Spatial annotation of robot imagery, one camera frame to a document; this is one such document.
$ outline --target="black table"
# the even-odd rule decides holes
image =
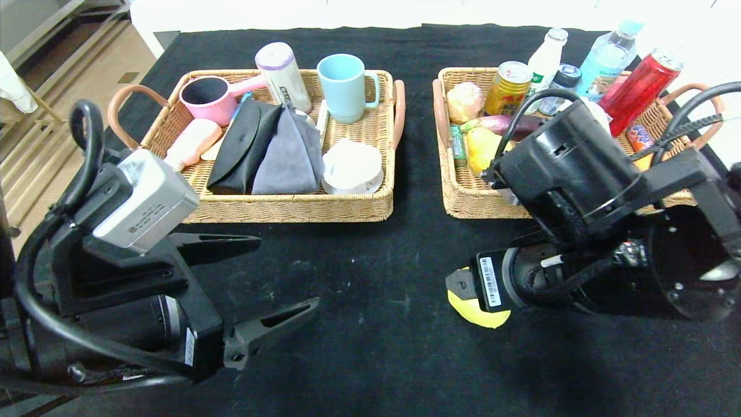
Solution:
[[[192,387],[79,398],[76,416],[738,416],[741,320],[720,324],[533,311],[501,329],[464,321],[444,278],[503,247],[529,221],[457,220],[442,206],[431,81],[448,66],[526,61],[543,27],[247,30],[184,33],[144,78],[167,96],[183,73],[254,68],[285,41],[299,65],[360,56],[407,86],[394,213],[382,223],[191,226],[264,238],[259,251],[194,269],[216,308],[246,319],[322,297],[316,318],[244,373]],[[598,33],[569,30],[579,64]],[[141,139],[158,112],[132,98],[123,126]],[[113,139],[108,132],[108,139]]]

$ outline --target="yellow drink can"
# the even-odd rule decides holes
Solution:
[[[514,114],[530,88],[533,71],[527,64],[517,61],[503,62],[496,71],[484,111],[495,114]]]

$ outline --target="screw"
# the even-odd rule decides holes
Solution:
[[[70,374],[70,377],[72,377],[75,382],[83,382],[87,377],[87,375],[85,375],[85,372],[75,365],[68,366],[67,372]]]

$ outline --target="white cloth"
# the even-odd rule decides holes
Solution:
[[[0,52],[0,97],[10,100],[24,113],[33,113],[39,108],[2,52]]]

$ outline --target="bottle cap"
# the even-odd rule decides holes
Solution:
[[[629,35],[637,35],[638,32],[643,29],[644,24],[645,23],[638,22],[637,20],[625,18],[620,22],[620,26],[618,26],[617,28],[623,33],[627,33]]]
[[[545,38],[543,38],[543,40],[566,43],[566,41],[568,40],[568,32],[559,27],[553,27],[548,31],[548,33],[545,34]]]
[[[278,71],[286,68],[294,59],[293,50],[287,43],[273,42],[257,51],[255,64],[261,70]]]
[[[581,78],[582,70],[573,65],[561,64],[554,77],[554,82],[562,87],[571,88],[576,87]]]

